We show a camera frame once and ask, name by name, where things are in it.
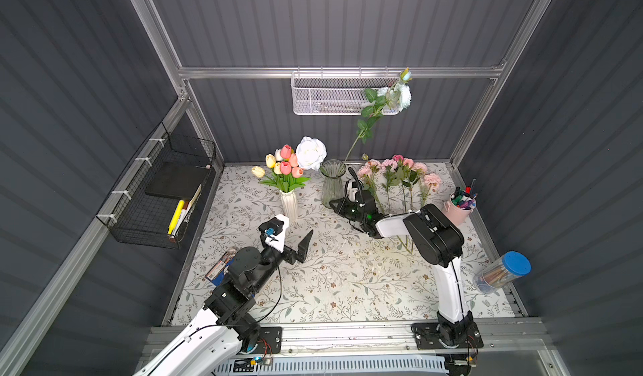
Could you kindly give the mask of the pink peony stem with bud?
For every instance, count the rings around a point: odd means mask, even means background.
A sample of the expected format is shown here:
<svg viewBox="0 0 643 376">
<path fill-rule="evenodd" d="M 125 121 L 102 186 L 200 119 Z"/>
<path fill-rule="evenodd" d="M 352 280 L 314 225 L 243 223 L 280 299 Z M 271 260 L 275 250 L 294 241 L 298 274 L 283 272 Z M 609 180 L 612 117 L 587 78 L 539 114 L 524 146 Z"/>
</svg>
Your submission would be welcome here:
<svg viewBox="0 0 643 376">
<path fill-rule="evenodd" d="M 378 210 L 381 213 L 384 213 L 383 205 L 378 196 L 378 183 L 377 176 L 381 169 L 381 163 L 377 160 L 371 159 L 366 153 L 362 155 L 363 161 L 365 163 L 358 170 L 358 178 L 373 196 Z"/>
</svg>

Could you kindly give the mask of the pale pink rose stem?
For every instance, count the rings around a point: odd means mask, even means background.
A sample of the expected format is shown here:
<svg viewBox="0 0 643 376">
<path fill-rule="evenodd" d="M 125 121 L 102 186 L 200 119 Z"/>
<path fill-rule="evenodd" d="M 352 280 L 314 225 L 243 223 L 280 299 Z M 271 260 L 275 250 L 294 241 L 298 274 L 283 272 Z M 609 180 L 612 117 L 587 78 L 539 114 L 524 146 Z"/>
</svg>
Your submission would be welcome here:
<svg viewBox="0 0 643 376">
<path fill-rule="evenodd" d="M 420 180 L 420 204 L 426 205 L 429 196 L 436 193 L 442 184 L 442 179 L 436 173 L 425 174 Z"/>
</svg>

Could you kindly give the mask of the hot pink rose stem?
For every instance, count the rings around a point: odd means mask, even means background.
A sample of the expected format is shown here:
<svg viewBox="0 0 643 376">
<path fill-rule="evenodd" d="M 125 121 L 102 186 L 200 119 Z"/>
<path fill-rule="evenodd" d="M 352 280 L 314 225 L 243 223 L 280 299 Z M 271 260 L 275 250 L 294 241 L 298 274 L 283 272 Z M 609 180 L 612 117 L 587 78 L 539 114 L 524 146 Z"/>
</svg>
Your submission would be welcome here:
<svg viewBox="0 0 643 376">
<path fill-rule="evenodd" d="M 406 178 L 405 158 L 400 154 L 396 154 L 396 155 L 393 155 L 393 160 L 397 164 L 397 167 L 395 168 L 395 178 L 393 181 L 393 185 L 400 188 L 401 195 L 403 197 L 403 208 L 404 210 L 407 210 L 406 197 L 405 197 L 405 185 L 404 185 L 404 181 Z"/>
</svg>

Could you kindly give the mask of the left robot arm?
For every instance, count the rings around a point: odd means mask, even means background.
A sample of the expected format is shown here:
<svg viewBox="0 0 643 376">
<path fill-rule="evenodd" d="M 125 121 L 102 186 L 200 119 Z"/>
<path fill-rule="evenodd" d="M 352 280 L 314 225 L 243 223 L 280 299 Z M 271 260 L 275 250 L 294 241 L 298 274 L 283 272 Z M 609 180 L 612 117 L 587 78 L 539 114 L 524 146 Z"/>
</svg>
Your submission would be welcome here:
<svg viewBox="0 0 643 376">
<path fill-rule="evenodd" d="M 286 245 L 290 220 L 283 214 L 259 226 L 262 250 L 239 250 L 222 282 L 214 288 L 196 317 L 138 375 L 210 375 L 217 366 L 242 352 L 252 351 L 260 339 L 260 322 L 249 311 L 256 295 L 286 262 L 306 261 L 314 231 L 297 248 Z"/>
</svg>

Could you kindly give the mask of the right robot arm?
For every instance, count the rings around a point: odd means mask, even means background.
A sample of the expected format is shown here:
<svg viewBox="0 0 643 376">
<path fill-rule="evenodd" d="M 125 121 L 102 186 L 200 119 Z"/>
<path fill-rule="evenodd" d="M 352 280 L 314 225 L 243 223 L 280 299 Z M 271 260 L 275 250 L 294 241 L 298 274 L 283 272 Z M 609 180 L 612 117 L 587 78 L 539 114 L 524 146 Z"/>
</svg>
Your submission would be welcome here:
<svg viewBox="0 0 643 376">
<path fill-rule="evenodd" d="M 482 335 L 466 306 L 461 283 L 465 240 L 460 230 L 433 203 L 418 211 L 383 215 L 357 172 L 353 168 L 348 172 L 351 178 L 345 183 L 344 197 L 330 201 L 330 208 L 374 239 L 410 237 L 421 257 L 433 266 L 439 308 L 437 325 L 430 333 L 447 349 L 481 348 Z"/>
</svg>

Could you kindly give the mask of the pink carnation stem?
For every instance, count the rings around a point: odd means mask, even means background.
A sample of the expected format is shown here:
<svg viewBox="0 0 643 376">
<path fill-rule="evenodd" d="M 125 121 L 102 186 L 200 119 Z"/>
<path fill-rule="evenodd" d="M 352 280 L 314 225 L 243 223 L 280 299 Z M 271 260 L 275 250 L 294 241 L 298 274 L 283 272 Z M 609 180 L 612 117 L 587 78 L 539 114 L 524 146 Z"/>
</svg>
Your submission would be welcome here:
<svg viewBox="0 0 643 376">
<path fill-rule="evenodd" d="M 385 159 L 382 161 L 380 170 L 384 177 L 383 188 L 387 195 L 388 208 L 392 209 L 392 203 L 390 201 L 390 193 L 392 188 L 400 185 L 400 179 L 398 176 L 398 165 L 399 160 L 394 156 L 393 158 Z"/>
</svg>

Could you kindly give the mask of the large pink rose stem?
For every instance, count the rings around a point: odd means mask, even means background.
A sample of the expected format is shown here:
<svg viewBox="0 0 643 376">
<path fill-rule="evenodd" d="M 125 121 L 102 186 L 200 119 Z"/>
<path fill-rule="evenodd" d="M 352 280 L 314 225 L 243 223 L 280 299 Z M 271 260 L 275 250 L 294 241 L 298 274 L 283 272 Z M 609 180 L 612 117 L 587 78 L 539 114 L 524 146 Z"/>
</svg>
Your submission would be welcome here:
<svg viewBox="0 0 643 376">
<path fill-rule="evenodd" d="M 427 173 L 428 168 L 425 163 L 415 162 L 411 158 L 405 158 L 405 166 L 406 178 L 404 181 L 404 185 L 407 205 L 407 210 L 405 210 L 405 213 L 407 213 L 410 211 L 414 211 L 414 186 Z"/>
</svg>

